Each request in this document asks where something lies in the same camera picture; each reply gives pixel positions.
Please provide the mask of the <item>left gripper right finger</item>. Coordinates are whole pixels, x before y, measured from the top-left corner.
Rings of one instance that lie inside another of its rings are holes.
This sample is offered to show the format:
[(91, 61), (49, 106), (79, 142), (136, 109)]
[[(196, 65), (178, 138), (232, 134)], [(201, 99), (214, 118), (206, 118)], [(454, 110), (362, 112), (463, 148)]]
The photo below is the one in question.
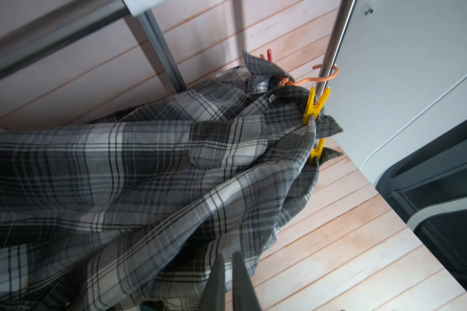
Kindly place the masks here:
[(243, 257), (240, 252), (235, 252), (233, 255), (233, 310), (261, 311)]

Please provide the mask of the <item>red clothespin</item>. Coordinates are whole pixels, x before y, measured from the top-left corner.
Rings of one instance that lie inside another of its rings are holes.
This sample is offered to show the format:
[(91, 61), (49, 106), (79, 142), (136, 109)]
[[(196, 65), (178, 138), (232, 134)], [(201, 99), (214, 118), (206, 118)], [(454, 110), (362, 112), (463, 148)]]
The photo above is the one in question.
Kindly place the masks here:
[(273, 54), (272, 54), (272, 50), (271, 49), (268, 49), (266, 54), (260, 54), (259, 56), (261, 59), (263, 60), (266, 60), (270, 63), (273, 63), (274, 62), (274, 59), (273, 59)]

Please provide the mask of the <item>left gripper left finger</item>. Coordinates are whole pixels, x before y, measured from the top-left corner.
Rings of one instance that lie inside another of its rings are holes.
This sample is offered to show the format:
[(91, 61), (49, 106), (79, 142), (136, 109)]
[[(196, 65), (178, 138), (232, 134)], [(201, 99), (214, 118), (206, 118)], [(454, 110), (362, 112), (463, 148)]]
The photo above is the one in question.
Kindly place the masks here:
[(225, 311), (225, 266), (224, 257), (216, 256), (210, 277), (201, 297), (198, 311)]

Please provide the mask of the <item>grey plaid shirt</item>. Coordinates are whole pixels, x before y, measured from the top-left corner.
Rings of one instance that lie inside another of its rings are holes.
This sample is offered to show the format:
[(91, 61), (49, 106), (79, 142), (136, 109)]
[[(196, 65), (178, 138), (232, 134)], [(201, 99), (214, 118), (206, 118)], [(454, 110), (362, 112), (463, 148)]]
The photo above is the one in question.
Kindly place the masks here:
[(244, 65), (88, 124), (0, 129), (0, 310), (198, 307), (218, 255), (232, 289), (301, 212), (342, 132), (309, 90)]

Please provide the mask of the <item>orange hanger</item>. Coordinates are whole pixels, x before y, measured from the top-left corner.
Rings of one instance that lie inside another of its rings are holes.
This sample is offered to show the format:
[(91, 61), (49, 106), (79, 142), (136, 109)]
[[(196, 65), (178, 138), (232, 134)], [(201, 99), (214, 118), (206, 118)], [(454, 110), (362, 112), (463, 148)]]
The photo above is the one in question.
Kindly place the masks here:
[(309, 82), (327, 82), (330, 80), (333, 80), (335, 77), (337, 77), (340, 73), (340, 69), (337, 65), (332, 66), (333, 73), (330, 76), (325, 76), (325, 77), (317, 77), (317, 78), (306, 78), (302, 79), (298, 82), (293, 82), (289, 78), (284, 78), (279, 82), (279, 86), (301, 86), (302, 84), (309, 83)]

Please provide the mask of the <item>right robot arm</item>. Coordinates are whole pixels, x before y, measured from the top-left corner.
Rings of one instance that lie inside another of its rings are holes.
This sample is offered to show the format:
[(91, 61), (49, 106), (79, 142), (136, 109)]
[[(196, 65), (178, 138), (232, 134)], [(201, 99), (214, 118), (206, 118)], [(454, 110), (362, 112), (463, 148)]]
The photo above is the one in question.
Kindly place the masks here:
[(467, 1), (357, 1), (326, 111), (414, 248), (328, 304), (467, 310)]

